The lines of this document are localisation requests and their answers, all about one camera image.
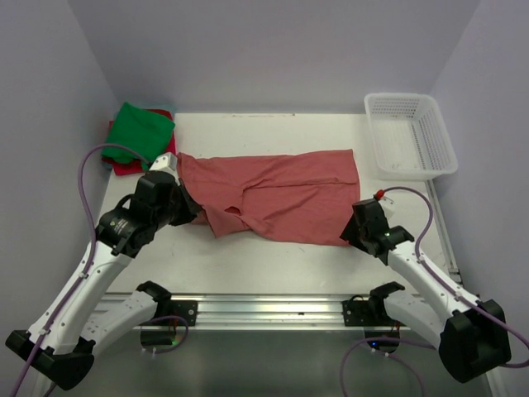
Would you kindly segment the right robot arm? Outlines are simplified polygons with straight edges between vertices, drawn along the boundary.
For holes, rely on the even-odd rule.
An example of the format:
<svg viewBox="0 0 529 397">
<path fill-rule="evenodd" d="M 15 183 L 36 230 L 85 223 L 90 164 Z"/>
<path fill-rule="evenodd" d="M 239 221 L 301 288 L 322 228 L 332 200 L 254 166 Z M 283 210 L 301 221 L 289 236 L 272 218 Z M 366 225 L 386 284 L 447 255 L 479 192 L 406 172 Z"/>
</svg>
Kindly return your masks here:
<svg viewBox="0 0 529 397">
<path fill-rule="evenodd" d="M 380 203 L 355 203 L 341 239 L 380 260 L 417 292 L 397 282 L 369 293 L 367 315 L 377 324 L 402 323 L 433 346 L 448 373 L 465 383 L 511 358 L 503 309 L 457 285 L 421 251 L 404 227 L 390 227 Z"/>
</svg>

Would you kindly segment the salmon pink t shirt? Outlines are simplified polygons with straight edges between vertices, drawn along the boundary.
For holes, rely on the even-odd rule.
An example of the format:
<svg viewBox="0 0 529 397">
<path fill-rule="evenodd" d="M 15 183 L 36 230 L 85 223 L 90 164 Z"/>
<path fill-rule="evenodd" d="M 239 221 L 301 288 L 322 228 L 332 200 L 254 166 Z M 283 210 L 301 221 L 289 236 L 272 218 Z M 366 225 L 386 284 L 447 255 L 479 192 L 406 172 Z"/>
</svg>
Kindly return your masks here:
<svg viewBox="0 0 529 397">
<path fill-rule="evenodd" d="M 360 199 L 353 150 L 177 159 L 215 237 L 252 231 L 274 242 L 344 245 L 340 235 Z"/>
</svg>

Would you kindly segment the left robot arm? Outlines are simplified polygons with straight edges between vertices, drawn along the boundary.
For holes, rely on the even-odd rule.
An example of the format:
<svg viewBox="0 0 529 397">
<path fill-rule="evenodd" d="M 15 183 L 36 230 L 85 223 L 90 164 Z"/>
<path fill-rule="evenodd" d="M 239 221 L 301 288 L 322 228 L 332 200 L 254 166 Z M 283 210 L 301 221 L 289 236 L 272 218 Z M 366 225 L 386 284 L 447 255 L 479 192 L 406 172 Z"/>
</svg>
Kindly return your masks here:
<svg viewBox="0 0 529 397">
<path fill-rule="evenodd" d="M 27 330 L 15 330 L 7 347 L 62 390 L 76 387 L 96 356 L 130 329 L 169 320 L 187 325 L 172 311 L 170 292 L 146 281 L 117 308 L 90 317 L 110 284 L 163 227 L 191 223 L 200 206 L 184 182 L 164 171 L 141 176 L 132 194 L 104 213 L 83 259 L 53 304 Z"/>
</svg>

